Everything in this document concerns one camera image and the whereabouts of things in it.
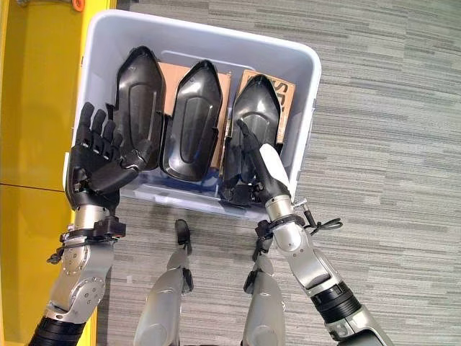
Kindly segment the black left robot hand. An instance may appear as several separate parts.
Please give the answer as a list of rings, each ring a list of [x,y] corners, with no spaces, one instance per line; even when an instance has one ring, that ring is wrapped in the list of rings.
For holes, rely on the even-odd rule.
[[[147,168],[153,144],[147,139],[121,154],[122,134],[104,110],[85,102],[66,172],[66,197],[71,209],[95,205],[114,213],[120,188]]]

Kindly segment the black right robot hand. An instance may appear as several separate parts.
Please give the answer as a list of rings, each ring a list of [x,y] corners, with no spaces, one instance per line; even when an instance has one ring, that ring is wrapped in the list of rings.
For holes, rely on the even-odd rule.
[[[282,161],[269,143],[262,143],[243,119],[237,134],[226,145],[220,195],[225,202],[267,205],[278,197],[289,198],[288,177]]]

